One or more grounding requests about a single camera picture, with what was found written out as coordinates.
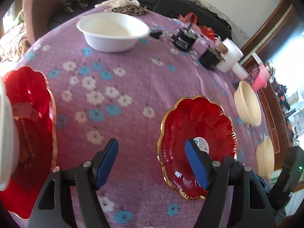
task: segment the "purple tablecloth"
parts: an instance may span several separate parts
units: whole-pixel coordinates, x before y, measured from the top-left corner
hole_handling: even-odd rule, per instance
[[[185,200],[168,187],[157,161],[156,142],[165,112],[184,96],[200,94],[217,102],[234,123],[238,160],[255,171],[256,147],[268,133],[264,114],[258,128],[243,124],[231,85],[236,77],[231,71],[208,71],[195,52],[174,48],[170,33],[180,28],[178,21],[152,12],[141,16],[148,26],[168,35],[159,40],[147,37],[130,51],[106,54],[88,46],[76,28],[79,18],[43,36],[21,60],[21,65],[48,77],[57,108],[57,165],[76,167],[116,138],[116,162],[97,193],[111,227],[193,227],[204,200]],[[199,47],[204,51],[207,45]],[[78,227],[84,227],[72,192]],[[231,199],[230,188],[221,227],[227,223]],[[18,222],[26,226],[25,221]]]

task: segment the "white cloth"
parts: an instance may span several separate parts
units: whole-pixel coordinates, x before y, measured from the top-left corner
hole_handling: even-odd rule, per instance
[[[137,0],[107,0],[102,3],[96,4],[95,7],[101,7],[101,6],[110,6],[111,8],[115,7],[123,7],[128,5],[135,5],[140,6],[139,1]]]

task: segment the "screw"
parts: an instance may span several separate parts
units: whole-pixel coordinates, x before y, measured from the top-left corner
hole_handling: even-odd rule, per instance
[[[213,162],[212,162],[212,165],[213,165],[214,167],[219,167],[219,166],[221,165],[221,163],[220,163],[219,161],[213,161]]]
[[[91,166],[91,161],[85,161],[82,165],[84,166],[84,167],[90,167]]]
[[[244,170],[247,171],[247,172],[250,172],[252,169],[251,169],[250,166],[245,165],[245,166],[244,166]]]
[[[59,170],[60,170],[59,166],[55,166],[52,171],[53,172],[58,172]]]

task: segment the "gold rim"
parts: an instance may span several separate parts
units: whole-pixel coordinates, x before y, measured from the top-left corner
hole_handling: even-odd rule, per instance
[[[53,110],[53,125],[52,125],[52,139],[53,139],[53,143],[52,143],[52,147],[53,147],[53,154],[52,154],[52,164],[51,164],[51,169],[52,170],[55,166],[56,166],[56,161],[57,161],[57,137],[56,137],[56,105],[55,105],[55,99],[54,99],[54,96],[52,94],[52,92],[50,91],[50,87],[49,87],[49,82],[48,82],[48,79],[47,77],[45,76],[44,73],[42,73],[41,71],[39,70],[34,70],[32,67],[30,66],[22,66],[16,70],[12,70],[10,71],[9,73],[11,72],[15,72],[15,71],[18,71],[19,69],[21,68],[30,68],[33,72],[38,72],[40,74],[43,75],[44,77],[44,80],[45,80],[45,84],[47,86],[47,90],[49,92],[49,95],[51,97],[51,103],[52,103],[52,110]],[[18,214],[16,214],[15,212],[11,212],[9,211],[10,213],[13,213],[15,214],[18,218],[22,219],[22,220],[29,220],[29,218],[21,218]]]
[[[194,96],[194,97],[182,97],[182,98],[180,98],[180,99],[175,103],[175,105],[174,105],[171,109],[169,109],[169,110],[166,112],[166,114],[164,115],[164,117],[163,117],[163,119],[162,119],[162,121],[161,121],[161,133],[160,133],[159,138],[158,138],[158,140],[157,140],[157,159],[158,159],[159,163],[161,164],[161,169],[162,169],[162,172],[163,172],[163,176],[164,176],[165,182],[168,184],[169,187],[178,190],[178,192],[180,193],[180,195],[181,195],[182,197],[184,197],[186,200],[195,200],[195,199],[198,199],[198,198],[199,198],[199,199],[206,199],[206,197],[205,197],[205,196],[198,196],[198,197],[190,197],[190,196],[187,196],[187,195],[185,194],[185,192],[184,192],[182,189],[179,189],[179,188],[175,187],[175,186],[172,184],[172,182],[169,180],[169,178],[168,178],[168,176],[167,176],[166,166],[165,166],[165,164],[164,164],[163,161],[162,161],[162,156],[161,156],[161,144],[162,144],[162,140],[163,140],[163,137],[164,137],[164,134],[165,134],[165,122],[166,122],[166,120],[167,120],[168,115],[169,115],[172,111],[174,111],[174,110],[178,107],[178,105],[180,104],[180,102],[182,102],[183,100],[185,100],[185,99],[192,99],[192,100],[194,100],[194,99],[199,98],[199,97],[202,97],[202,98],[208,100],[209,103],[215,104],[215,105],[217,105],[218,107],[220,107],[220,109],[221,109],[221,111],[222,111],[222,115],[226,116],[226,117],[230,120],[231,127],[232,127],[232,136],[233,136],[233,138],[235,139],[236,144],[238,144],[237,135],[235,134],[234,126],[233,126],[233,122],[232,122],[231,118],[225,114],[224,109],[223,109],[223,107],[222,107],[221,105],[219,105],[219,104],[216,103],[216,102],[211,102],[211,101],[210,101],[208,98],[206,98],[205,96],[197,95],[197,96]]]

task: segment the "scalloped plate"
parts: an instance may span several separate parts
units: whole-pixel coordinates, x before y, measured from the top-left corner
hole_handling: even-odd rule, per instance
[[[187,139],[202,137],[212,160],[235,156],[237,138],[223,108],[204,96],[184,97],[165,114],[157,142],[158,160],[167,184],[186,199],[204,199],[207,191],[195,179],[184,151]]]
[[[56,164],[55,101],[45,75],[31,67],[10,71],[3,81],[19,133],[20,157],[8,188],[0,192],[0,199],[8,211],[28,219]]]

